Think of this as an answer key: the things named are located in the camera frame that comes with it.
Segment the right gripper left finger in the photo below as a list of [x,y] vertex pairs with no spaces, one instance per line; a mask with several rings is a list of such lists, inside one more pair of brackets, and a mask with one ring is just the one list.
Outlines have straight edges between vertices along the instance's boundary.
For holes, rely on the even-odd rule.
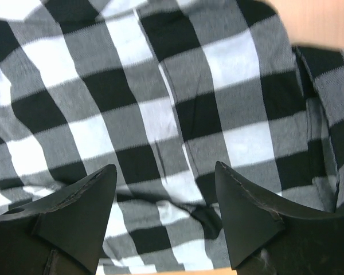
[[58,192],[9,210],[12,217],[35,218],[31,236],[50,247],[43,273],[95,273],[116,178],[115,165],[108,164]]

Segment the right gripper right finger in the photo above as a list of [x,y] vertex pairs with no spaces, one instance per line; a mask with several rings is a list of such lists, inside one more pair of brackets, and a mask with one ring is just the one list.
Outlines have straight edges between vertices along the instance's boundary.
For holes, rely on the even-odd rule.
[[283,220],[259,199],[273,193],[223,162],[215,166],[215,185],[230,265],[238,269],[285,229]]

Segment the black white checkered shirt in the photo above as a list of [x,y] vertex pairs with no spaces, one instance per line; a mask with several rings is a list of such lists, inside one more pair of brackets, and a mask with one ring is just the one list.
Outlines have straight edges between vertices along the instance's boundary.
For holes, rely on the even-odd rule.
[[225,268],[217,161],[344,213],[344,50],[259,1],[0,1],[0,214],[114,164],[105,274]]

